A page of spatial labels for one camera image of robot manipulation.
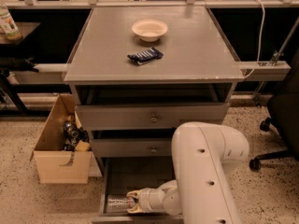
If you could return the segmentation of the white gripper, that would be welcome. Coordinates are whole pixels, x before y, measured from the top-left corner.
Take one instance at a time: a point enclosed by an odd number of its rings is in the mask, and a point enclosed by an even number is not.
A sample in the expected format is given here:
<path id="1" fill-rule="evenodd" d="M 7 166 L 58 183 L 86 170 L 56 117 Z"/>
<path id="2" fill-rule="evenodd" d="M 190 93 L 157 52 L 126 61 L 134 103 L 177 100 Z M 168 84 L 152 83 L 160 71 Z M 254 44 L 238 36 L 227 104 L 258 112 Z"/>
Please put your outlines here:
<path id="1" fill-rule="evenodd" d="M 161 189 L 138 189 L 129 191 L 126 197 L 138 198 L 138 206 L 127 209 L 129 214 L 161 213 L 164 210 L 164 192 Z"/>

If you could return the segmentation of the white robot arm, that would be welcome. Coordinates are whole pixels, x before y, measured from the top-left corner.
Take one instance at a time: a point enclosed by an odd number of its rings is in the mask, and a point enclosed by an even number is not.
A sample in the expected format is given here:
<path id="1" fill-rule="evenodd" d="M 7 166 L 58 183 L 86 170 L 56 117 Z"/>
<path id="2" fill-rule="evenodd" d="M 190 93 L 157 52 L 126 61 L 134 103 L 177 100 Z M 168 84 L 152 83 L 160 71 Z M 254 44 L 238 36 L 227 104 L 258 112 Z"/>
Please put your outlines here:
<path id="1" fill-rule="evenodd" d="M 184 224 L 242 224 L 226 174 L 249 155 L 245 135 L 232 127 L 187 122 L 171 142 L 175 179 L 127 193 L 128 212 L 182 215 Z"/>

